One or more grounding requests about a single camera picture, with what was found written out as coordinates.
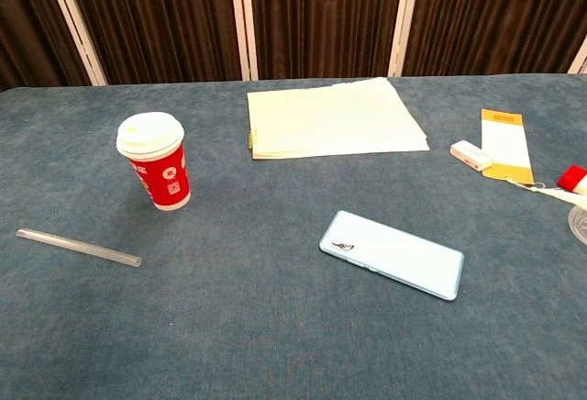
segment paper stack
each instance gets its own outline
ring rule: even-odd
[[[248,99],[253,159],[429,150],[426,134],[384,78]]]

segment red cap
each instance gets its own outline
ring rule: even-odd
[[[557,183],[563,189],[571,191],[577,187],[577,184],[587,175],[587,169],[583,169],[581,166],[573,164],[562,177],[559,178]]]

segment brown curtain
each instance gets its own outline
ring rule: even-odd
[[[57,0],[0,0],[0,91],[87,84]]]
[[[416,0],[403,75],[566,72],[587,0]]]
[[[399,0],[252,0],[259,77],[387,74]]]
[[[240,80],[232,0],[77,0],[110,83]]]

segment smartphone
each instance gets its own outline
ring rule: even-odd
[[[335,214],[320,249],[442,299],[457,297],[461,252],[350,212]]]

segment paper cup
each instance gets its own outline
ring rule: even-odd
[[[118,127],[118,152],[128,157],[161,210],[179,209],[192,195],[182,141],[182,124],[167,113],[136,114]]]

